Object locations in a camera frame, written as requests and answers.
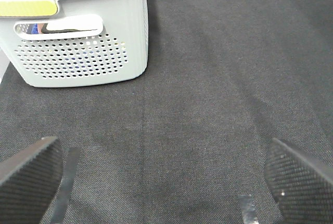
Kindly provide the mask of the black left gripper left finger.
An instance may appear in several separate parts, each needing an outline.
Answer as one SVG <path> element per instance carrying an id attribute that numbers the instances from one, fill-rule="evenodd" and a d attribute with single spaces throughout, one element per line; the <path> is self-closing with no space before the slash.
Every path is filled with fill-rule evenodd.
<path id="1" fill-rule="evenodd" d="M 1 223 L 39 223 L 63 173 L 57 137 L 44 137 L 1 162 Z"/>

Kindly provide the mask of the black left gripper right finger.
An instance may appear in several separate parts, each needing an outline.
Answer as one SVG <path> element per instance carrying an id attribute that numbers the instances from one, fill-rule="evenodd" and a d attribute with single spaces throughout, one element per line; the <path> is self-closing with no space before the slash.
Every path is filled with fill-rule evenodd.
<path id="1" fill-rule="evenodd" d="M 274 138 L 264 172 L 282 223 L 332 223 L 332 167 Z"/>

